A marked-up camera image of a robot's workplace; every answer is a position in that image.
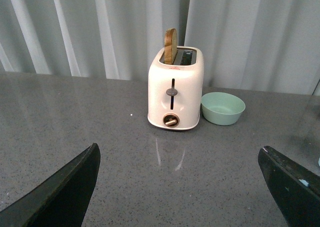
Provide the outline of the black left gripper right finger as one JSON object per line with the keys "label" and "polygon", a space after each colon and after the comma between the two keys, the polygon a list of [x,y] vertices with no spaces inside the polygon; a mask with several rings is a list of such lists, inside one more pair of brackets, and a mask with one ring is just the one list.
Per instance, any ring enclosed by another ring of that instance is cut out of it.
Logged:
{"label": "black left gripper right finger", "polygon": [[270,146],[258,154],[266,185],[290,227],[320,225],[320,177]]}

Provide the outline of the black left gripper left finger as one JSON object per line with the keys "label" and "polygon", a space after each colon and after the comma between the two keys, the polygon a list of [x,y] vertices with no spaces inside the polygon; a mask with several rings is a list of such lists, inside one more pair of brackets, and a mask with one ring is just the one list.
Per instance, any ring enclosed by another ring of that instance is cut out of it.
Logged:
{"label": "black left gripper left finger", "polygon": [[94,192],[101,154],[93,143],[0,212],[2,227],[80,227]]}

